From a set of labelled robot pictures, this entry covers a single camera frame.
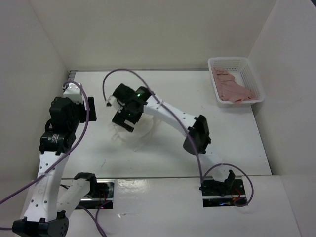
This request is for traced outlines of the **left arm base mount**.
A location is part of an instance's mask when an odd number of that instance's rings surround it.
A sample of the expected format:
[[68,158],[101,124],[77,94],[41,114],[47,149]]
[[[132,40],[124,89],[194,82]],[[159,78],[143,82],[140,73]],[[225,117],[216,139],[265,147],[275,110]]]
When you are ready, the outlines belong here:
[[115,190],[115,181],[111,179],[97,179],[98,190],[91,195],[84,196],[79,205],[86,209],[98,209],[103,205],[102,209],[113,208],[113,198]]

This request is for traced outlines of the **white skirt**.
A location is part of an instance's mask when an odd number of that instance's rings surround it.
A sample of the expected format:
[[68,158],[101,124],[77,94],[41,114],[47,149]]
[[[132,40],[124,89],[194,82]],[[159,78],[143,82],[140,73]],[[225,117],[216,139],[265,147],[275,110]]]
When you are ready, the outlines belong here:
[[139,122],[134,125],[133,132],[128,132],[114,123],[111,123],[108,127],[114,132],[111,137],[113,142],[137,151],[151,140],[152,136],[157,132],[160,123],[161,120],[154,116],[142,115]]

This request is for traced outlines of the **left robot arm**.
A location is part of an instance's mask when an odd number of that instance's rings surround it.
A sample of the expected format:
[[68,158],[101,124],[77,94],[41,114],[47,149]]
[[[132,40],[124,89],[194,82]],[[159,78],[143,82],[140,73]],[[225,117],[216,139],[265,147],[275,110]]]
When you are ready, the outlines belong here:
[[74,150],[76,130],[80,123],[96,121],[94,98],[75,103],[70,98],[56,97],[49,109],[50,119],[40,138],[38,178],[30,204],[23,218],[13,222],[12,231],[21,237],[64,237],[69,217],[81,198],[98,193],[93,173],[78,173],[61,198],[58,192],[65,165]]

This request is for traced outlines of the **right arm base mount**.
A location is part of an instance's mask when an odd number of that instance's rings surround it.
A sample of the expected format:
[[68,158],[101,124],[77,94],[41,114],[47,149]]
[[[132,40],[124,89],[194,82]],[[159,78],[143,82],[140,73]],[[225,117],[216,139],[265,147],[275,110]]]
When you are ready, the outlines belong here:
[[241,178],[235,179],[230,188],[227,188],[224,183],[213,179],[206,179],[201,184],[199,190],[202,193],[203,207],[224,207],[247,203],[243,180]]

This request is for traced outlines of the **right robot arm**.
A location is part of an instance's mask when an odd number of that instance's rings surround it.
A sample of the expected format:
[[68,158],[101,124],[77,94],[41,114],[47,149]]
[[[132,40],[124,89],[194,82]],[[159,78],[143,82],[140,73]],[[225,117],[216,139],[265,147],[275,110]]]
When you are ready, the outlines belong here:
[[222,160],[213,152],[207,119],[203,115],[193,116],[164,102],[149,89],[141,86],[136,91],[120,84],[107,100],[107,106],[116,109],[112,122],[128,132],[133,132],[133,126],[143,114],[162,120],[185,137],[183,148],[186,152],[198,156],[198,166],[202,161],[213,168],[211,186],[201,185],[201,190],[209,195],[225,196],[234,187],[235,174],[227,169]]

